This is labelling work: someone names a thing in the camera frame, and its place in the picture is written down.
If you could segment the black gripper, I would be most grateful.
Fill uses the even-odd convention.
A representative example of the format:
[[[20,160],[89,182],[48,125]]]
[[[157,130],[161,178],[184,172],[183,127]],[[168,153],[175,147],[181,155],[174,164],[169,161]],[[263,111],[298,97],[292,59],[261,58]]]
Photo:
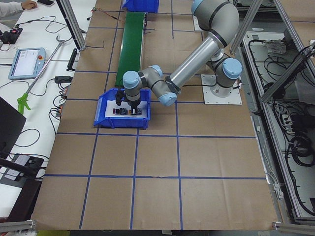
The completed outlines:
[[[118,109],[121,107],[122,102],[125,101],[131,107],[131,115],[137,115],[137,107],[141,102],[140,92],[136,95],[130,95],[124,90],[118,90],[115,94],[115,99]]]

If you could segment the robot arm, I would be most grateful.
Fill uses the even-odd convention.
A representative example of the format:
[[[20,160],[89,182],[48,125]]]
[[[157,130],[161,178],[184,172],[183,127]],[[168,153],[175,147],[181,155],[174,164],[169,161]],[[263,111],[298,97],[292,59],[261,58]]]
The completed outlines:
[[[191,6],[198,25],[207,37],[169,76],[162,76],[158,65],[141,71],[127,71],[123,75],[124,90],[117,91],[116,104],[127,102],[132,109],[140,104],[140,90],[148,87],[164,106],[172,105],[182,86],[203,66],[208,65],[216,74],[212,93],[228,97],[242,72],[241,63],[224,54],[225,47],[235,37],[239,26],[237,8],[227,0],[195,0]]]

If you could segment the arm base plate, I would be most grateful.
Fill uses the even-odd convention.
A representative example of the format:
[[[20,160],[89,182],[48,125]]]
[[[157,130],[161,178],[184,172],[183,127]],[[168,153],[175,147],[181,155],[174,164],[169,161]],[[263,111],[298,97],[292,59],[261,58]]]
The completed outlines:
[[[237,82],[230,88],[221,87],[215,75],[202,74],[204,104],[206,105],[242,105],[240,90]]]

